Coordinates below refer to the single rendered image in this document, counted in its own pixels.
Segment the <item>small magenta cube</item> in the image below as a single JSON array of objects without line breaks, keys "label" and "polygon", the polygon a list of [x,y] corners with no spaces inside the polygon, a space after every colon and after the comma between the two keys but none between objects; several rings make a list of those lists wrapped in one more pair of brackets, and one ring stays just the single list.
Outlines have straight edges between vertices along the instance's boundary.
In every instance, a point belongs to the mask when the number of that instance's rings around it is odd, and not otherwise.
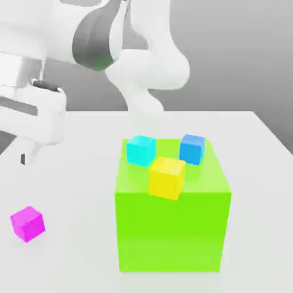
[{"label": "small magenta cube", "polygon": [[42,213],[28,206],[10,216],[14,233],[25,243],[45,232]]}]

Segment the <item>small cyan cube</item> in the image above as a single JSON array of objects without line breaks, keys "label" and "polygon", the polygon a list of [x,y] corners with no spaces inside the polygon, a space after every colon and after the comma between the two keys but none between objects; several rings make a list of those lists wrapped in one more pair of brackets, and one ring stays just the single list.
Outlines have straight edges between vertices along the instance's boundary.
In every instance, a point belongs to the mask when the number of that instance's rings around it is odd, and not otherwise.
[{"label": "small cyan cube", "polygon": [[155,158],[155,138],[135,135],[126,143],[127,163],[148,167]]}]

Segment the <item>large green box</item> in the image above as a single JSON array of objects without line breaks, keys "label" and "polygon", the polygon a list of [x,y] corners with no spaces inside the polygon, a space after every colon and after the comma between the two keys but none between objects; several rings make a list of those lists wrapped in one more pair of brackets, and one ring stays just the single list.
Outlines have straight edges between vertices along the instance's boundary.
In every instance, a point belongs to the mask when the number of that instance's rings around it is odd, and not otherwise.
[{"label": "large green box", "polygon": [[148,169],[121,150],[114,200],[121,272],[218,272],[232,192],[211,142],[177,200],[148,193]]}]

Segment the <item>small blue cube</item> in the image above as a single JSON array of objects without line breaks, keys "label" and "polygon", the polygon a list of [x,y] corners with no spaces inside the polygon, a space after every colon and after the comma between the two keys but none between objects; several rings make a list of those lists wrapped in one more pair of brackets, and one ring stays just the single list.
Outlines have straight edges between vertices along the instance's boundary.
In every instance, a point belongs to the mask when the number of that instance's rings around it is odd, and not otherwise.
[{"label": "small blue cube", "polygon": [[184,135],[179,144],[179,159],[188,164],[200,165],[205,152],[205,138]]}]

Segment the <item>small yellow cube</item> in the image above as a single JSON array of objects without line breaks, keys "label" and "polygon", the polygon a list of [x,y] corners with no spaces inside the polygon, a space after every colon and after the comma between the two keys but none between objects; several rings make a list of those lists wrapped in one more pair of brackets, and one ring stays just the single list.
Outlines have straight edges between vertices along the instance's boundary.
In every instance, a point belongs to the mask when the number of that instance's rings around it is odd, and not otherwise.
[{"label": "small yellow cube", "polygon": [[177,200],[183,190],[185,161],[158,157],[149,169],[149,194]]}]

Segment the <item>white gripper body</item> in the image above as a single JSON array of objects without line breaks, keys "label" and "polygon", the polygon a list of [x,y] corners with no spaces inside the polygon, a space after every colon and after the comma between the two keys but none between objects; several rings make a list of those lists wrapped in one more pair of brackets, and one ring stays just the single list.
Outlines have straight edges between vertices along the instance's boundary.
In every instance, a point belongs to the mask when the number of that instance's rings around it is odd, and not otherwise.
[{"label": "white gripper body", "polygon": [[12,98],[0,96],[0,130],[43,145],[64,136],[66,94],[28,85]]}]

